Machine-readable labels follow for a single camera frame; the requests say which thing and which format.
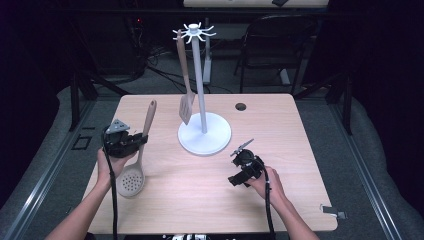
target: hand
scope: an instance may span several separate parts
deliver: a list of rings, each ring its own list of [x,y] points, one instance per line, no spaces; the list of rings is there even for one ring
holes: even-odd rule
[[[128,160],[134,157],[135,154],[136,152],[124,158],[114,158],[109,156],[112,169],[115,172],[115,177],[118,177],[121,174],[122,169],[124,169],[125,163],[127,163]],[[97,171],[98,171],[97,182],[110,180],[110,174],[109,174],[110,169],[106,160],[105,153],[103,152],[102,148],[97,150]]]
[[[279,200],[285,200],[286,195],[284,193],[283,184],[281,183],[280,176],[277,171],[269,166],[265,167],[268,178],[270,181],[270,201],[271,204],[274,205]],[[265,199],[265,173],[262,172],[261,176],[258,179],[251,178],[246,181],[247,184],[251,185],[256,192]]]

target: slotted spoon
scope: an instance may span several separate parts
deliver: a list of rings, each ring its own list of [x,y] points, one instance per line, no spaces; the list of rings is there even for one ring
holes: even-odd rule
[[[153,118],[156,112],[156,100],[152,100],[149,105],[149,109],[146,114],[146,121],[144,122],[143,134],[146,136],[149,134],[150,126],[152,125]],[[132,197],[141,191],[144,185],[144,173],[141,166],[141,158],[143,156],[144,144],[140,146],[138,150],[137,161],[134,164],[126,166],[121,175],[116,179],[116,189],[119,194],[124,197]]]

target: floor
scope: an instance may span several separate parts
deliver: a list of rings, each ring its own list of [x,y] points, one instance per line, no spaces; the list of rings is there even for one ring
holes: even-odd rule
[[[211,83],[205,94],[238,92],[239,75],[233,70],[237,48],[218,42],[213,48]],[[107,76],[118,86],[133,94],[181,94],[184,87],[178,57],[166,50],[149,59],[150,68],[134,81],[122,81],[126,76]],[[189,61],[190,76],[194,76]],[[258,84],[258,76],[267,83],[278,83],[275,72],[255,71],[248,75],[249,84]],[[246,92],[288,92],[289,87],[259,85]],[[9,201],[0,211],[3,239],[43,239],[66,213],[81,200],[87,178],[94,166],[95,149],[99,146],[99,129],[107,125],[119,101],[119,96],[101,85],[95,85],[100,96],[86,101],[81,96],[81,122],[69,132],[71,106],[69,88],[58,94],[61,106],[57,118],[26,174]],[[327,105],[327,89],[296,101],[305,130],[317,159],[324,183],[334,206],[346,212],[336,231],[318,233],[322,239],[423,239],[424,223],[402,200],[385,172],[384,152],[372,123],[360,103],[354,101],[352,136],[340,125],[340,107]],[[81,136],[90,136],[85,151],[73,150]],[[110,239],[98,235],[97,239]],[[279,233],[278,239],[287,239]]]

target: wire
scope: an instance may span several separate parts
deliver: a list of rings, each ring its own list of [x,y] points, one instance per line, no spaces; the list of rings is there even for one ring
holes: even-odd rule
[[[173,77],[178,77],[178,78],[183,78],[181,75],[178,75],[178,74],[174,74],[174,73],[168,73],[168,72],[164,72],[164,71],[162,71],[162,70],[159,70],[159,69],[157,69],[157,68],[154,68],[154,67],[152,67],[152,66],[147,66],[146,67],[147,69],[149,69],[149,70],[151,70],[152,72],[154,72],[154,73],[156,73],[156,74],[158,74],[158,75],[160,75],[160,76],[162,76],[162,77],[164,77],[164,78],[166,78],[166,79],[168,79],[168,80],[170,80],[174,85],[175,85],[175,87],[181,92],[181,93],[184,93],[180,88],[178,88],[178,86],[176,86],[176,85],[180,85],[180,86],[182,86],[182,87],[185,87],[185,85],[184,84],[182,84],[182,83],[180,83],[180,82],[178,82],[178,81],[175,81],[175,80],[173,80],[173,79],[171,79],[169,76],[173,76]],[[194,82],[194,83],[196,83],[196,80],[194,80],[194,79],[189,79],[190,80],[190,82]],[[219,86],[215,86],[215,85],[207,85],[207,86],[205,86],[205,85],[203,85],[203,87],[207,90],[207,92],[210,94],[210,93],[212,93],[212,91],[210,90],[210,87],[212,87],[212,88],[219,88],[219,89],[223,89],[223,90],[225,90],[225,91],[227,91],[227,92],[229,92],[229,93],[233,93],[231,90],[229,90],[229,89],[227,89],[227,88],[224,88],[224,87],[219,87]]]
[[[270,237],[271,237],[271,240],[275,240],[274,225],[272,224],[272,217],[271,217],[271,207],[270,207],[271,203],[270,203],[270,199],[269,199],[269,194],[270,194],[271,188],[270,188],[268,172],[266,171],[265,166],[260,161],[258,161],[256,159],[256,157],[253,159],[253,161],[256,161],[257,163],[259,163],[261,165],[262,169],[264,170],[264,174],[265,174],[265,210],[266,210],[266,216],[267,216],[267,220],[268,220]]]
[[[157,66],[159,63],[159,57],[168,53],[172,53],[172,51],[167,50],[165,47],[155,47],[151,50],[150,56],[147,58],[147,61],[151,65]]]
[[[226,42],[226,40],[223,39],[219,39],[217,43],[215,43],[214,45],[212,45],[209,49],[212,50],[213,48],[215,48],[216,46],[221,45],[222,43]],[[186,49],[186,52],[193,52],[192,49]],[[200,49],[200,56],[203,56],[206,53],[206,47]],[[193,59],[192,55],[187,55],[188,58]]]
[[[112,188],[112,205],[113,205],[113,239],[118,240],[118,204],[117,204],[117,195],[116,195],[116,177],[115,172],[113,171],[112,164],[109,158],[109,152],[106,148],[106,130],[109,126],[103,129],[102,133],[102,145],[103,152],[105,153],[105,157],[107,160],[107,164],[109,166],[109,174],[110,174],[110,186]]]

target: black curtain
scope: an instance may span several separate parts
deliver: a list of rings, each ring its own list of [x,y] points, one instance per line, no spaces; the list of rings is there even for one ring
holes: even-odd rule
[[[424,2],[330,0],[328,11],[363,18],[325,21],[304,83],[351,71],[402,196],[424,216]]]
[[[35,59],[0,17],[0,81],[3,141],[0,207],[21,180],[59,109],[59,100]]]

